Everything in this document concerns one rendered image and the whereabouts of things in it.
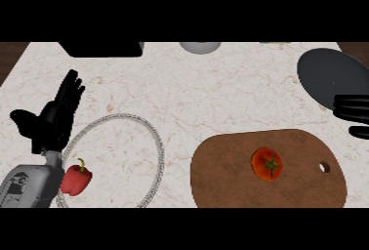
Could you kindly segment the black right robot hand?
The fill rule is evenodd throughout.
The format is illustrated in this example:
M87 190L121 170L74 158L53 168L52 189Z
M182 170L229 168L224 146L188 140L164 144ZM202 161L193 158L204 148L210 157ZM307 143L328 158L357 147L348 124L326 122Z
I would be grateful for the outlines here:
M369 140L369 95L335 95L334 107L334 116L356 122L348 127L348 134Z

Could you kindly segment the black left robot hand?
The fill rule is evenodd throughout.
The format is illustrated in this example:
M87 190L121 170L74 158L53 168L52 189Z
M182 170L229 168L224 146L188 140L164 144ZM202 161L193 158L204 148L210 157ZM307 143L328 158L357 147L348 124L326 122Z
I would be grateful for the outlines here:
M61 83L55 100L46 104L40 115L22 109L10 112L19 133L31 140L33 154L44 154L49 150L62 151L65 148L84 91L78 71L71 69Z

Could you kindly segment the dark grey pan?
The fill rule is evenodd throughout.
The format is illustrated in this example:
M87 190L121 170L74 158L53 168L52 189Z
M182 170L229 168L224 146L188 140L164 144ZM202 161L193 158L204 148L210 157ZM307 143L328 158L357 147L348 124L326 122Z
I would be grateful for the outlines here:
M369 67L347 53L317 48L297 63L297 76L310 97L335 109L335 95L369 95Z

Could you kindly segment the red tomato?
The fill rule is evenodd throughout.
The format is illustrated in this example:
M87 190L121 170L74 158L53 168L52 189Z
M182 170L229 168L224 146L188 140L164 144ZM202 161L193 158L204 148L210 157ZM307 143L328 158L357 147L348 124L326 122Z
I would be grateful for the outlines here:
M251 156L251 168L257 177L267 182L278 179L282 171L282 160L267 147L258 148Z

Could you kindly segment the brown wooden cutting board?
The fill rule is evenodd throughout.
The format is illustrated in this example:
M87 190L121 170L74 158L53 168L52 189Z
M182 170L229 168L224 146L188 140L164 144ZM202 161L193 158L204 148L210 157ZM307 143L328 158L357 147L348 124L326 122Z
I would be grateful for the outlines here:
M273 181L251 167L257 149L270 148L282 169ZM217 135L193 153L190 186L205 207L341 207L347 187L335 155L322 140L298 129Z

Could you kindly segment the red bell pepper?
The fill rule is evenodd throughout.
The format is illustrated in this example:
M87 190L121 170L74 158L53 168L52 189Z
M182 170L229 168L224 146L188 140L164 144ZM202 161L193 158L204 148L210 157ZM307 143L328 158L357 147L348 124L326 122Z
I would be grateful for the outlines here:
M93 172L86 167L86 161L80 158L80 164L72 165L64 176L61 191L71 196L77 196L84 189L93 179Z

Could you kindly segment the black appliance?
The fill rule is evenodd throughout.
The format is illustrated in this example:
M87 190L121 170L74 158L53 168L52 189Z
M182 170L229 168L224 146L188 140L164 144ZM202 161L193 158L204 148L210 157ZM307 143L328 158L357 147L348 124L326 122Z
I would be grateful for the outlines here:
M143 55L143 42L61 42L72 58L136 58Z

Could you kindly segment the white bowl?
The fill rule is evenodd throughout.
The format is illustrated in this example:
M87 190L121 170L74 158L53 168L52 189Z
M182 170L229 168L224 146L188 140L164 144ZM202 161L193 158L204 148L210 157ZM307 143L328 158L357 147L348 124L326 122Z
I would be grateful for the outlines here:
M219 42L182 42L182 48L192 54L205 55L217 50Z

